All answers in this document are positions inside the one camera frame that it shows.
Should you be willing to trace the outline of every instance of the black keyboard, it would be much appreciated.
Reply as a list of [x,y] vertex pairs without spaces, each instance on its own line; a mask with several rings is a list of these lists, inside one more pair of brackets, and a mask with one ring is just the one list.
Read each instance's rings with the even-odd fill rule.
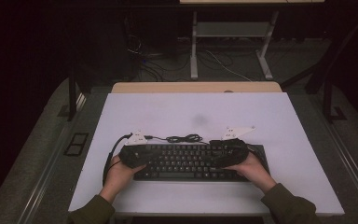
[[[253,145],[257,156],[269,172],[266,154],[263,146]],[[217,169],[202,156],[221,155],[221,147],[210,145],[176,145],[176,144],[148,144],[146,148],[161,149],[161,154],[150,161],[146,167],[136,173],[134,180],[150,181],[220,181],[246,182],[245,177],[237,175],[236,171]]]

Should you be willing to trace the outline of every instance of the person's left hand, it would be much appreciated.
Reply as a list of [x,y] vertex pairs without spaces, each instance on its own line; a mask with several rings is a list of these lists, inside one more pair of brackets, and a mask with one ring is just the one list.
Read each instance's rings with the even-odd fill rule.
[[130,183],[132,176],[136,172],[144,169],[146,165],[131,169],[123,164],[118,156],[113,157],[110,164],[115,165],[110,168],[107,173],[105,184],[100,192],[100,196],[112,203],[116,195]]

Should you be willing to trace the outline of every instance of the sleeve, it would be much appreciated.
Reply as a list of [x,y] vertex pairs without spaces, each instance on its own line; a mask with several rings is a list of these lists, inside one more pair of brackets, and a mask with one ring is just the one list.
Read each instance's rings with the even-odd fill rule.
[[115,213],[115,208],[100,195],[95,195],[84,207],[71,212],[67,223],[104,224]]
[[316,224],[316,207],[306,199],[294,196],[282,184],[277,184],[261,199],[280,224]]

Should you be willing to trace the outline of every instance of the white tabletop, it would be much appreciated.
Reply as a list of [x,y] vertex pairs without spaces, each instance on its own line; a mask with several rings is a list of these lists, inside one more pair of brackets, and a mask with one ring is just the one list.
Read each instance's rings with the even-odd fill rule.
[[[278,182],[315,203],[319,216],[344,213],[287,94],[281,92],[109,94],[69,210],[98,194],[107,154],[124,134],[141,130],[165,138],[197,133],[209,141],[220,139],[227,127],[251,126],[256,130],[240,139],[264,146]],[[269,210],[260,202],[262,196],[251,183],[132,181],[114,207],[118,215],[129,216],[263,216]]]

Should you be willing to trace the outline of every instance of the black wall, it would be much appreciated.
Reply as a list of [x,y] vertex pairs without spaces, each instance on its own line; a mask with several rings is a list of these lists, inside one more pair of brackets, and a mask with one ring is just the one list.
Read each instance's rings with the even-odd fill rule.
[[66,78],[66,50],[57,32],[41,6],[0,2],[0,186]]

